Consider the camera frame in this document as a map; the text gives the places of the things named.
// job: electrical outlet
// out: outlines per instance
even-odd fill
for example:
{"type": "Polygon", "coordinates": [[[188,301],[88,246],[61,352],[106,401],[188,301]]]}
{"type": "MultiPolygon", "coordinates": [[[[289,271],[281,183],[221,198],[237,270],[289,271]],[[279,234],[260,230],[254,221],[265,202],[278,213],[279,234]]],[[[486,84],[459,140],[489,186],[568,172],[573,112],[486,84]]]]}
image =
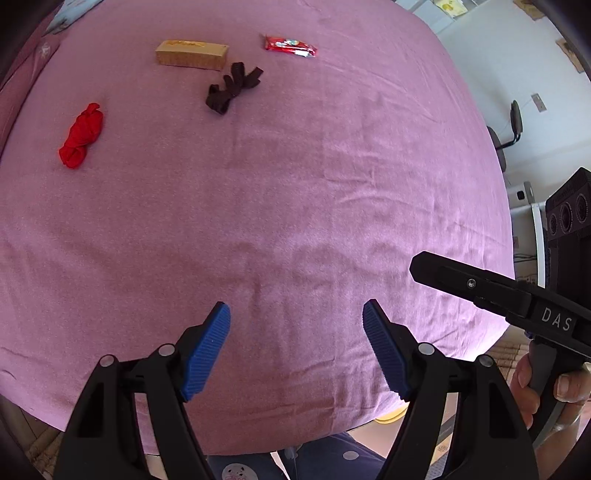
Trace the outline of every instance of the electrical outlet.
{"type": "Polygon", "coordinates": [[[539,93],[534,93],[531,96],[531,99],[534,101],[534,103],[540,113],[545,112],[547,110],[546,106],[544,105],[544,102],[542,101],[542,97],[540,96],[539,93]]]}

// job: fingernail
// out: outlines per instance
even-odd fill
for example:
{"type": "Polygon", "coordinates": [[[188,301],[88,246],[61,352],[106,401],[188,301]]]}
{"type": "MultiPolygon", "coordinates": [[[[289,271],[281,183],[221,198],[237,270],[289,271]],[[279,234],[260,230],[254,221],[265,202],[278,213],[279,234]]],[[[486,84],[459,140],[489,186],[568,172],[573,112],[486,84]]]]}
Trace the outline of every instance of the fingernail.
{"type": "Polygon", "coordinates": [[[568,375],[560,375],[558,378],[558,386],[556,388],[556,396],[564,398],[569,392],[570,379],[568,375]]]}
{"type": "Polygon", "coordinates": [[[517,381],[519,382],[519,386],[521,388],[525,388],[527,386],[527,375],[524,370],[521,370],[517,373],[517,381]]]}

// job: tan box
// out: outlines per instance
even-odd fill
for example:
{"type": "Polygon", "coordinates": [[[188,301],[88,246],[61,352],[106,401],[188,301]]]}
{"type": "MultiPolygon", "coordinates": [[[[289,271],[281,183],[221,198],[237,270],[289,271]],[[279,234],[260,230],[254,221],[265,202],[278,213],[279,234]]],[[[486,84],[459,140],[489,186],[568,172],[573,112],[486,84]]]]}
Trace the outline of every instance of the tan box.
{"type": "Polygon", "coordinates": [[[190,40],[164,40],[156,48],[161,65],[221,70],[226,63],[227,45],[190,40]]]}

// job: screw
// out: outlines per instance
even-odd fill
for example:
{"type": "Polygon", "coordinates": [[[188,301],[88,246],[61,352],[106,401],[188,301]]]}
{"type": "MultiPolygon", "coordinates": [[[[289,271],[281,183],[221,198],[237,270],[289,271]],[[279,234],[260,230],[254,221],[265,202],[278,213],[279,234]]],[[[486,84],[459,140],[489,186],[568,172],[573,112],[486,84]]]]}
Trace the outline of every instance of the screw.
{"type": "Polygon", "coordinates": [[[478,361],[483,367],[492,367],[495,364],[495,361],[488,355],[479,356],[478,361]]]}
{"type": "Polygon", "coordinates": [[[113,365],[113,362],[115,362],[115,357],[113,355],[105,355],[99,360],[102,367],[109,367],[113,365]]]}
{"type": "Polygon", "coordinates": [[[430,343],[419,343],[418,351],[423,355],[432,355],[435,353],[435,347],[430,343]]]}
{"type": "Polygon", "coordinates": [[[170,356],[174,353],[174,345],[172,343],[166,343],[158,349],[160,356],[170,356]]]}

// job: cardboard box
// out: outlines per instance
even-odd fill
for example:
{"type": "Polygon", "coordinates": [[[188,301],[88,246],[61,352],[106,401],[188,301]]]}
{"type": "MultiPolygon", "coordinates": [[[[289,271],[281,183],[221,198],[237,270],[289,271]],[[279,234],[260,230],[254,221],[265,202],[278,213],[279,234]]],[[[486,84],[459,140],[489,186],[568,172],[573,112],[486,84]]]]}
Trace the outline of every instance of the cardboard box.
{"type": "Polygon", "coordinates": [[[160,65],[222,70],[227,53],[227,45],[190,40],[164,40],[156,48],[156,59],[160,65]]]}
{"type": "Polygon", "coordinates": [[[576,54],[571,50],[569,43],[565,39],[561,38],[560,40],[556,40],[556,44],[566,54],[566,56],[569,58],[569,60],[574,65],[574,68],[577,69],[577,72],[583,73],[585,71],[585,69],[583,68],[583,64],[581,64],[581,61],[577,58],[576,54]]]}
{"type": "Polygon", "coordinates": [[[531,3],[531,0],[513,0],[513,3],[527,13],[532,20],[539,20],[540,18],[545,17],[545,15],[531,3]]]}

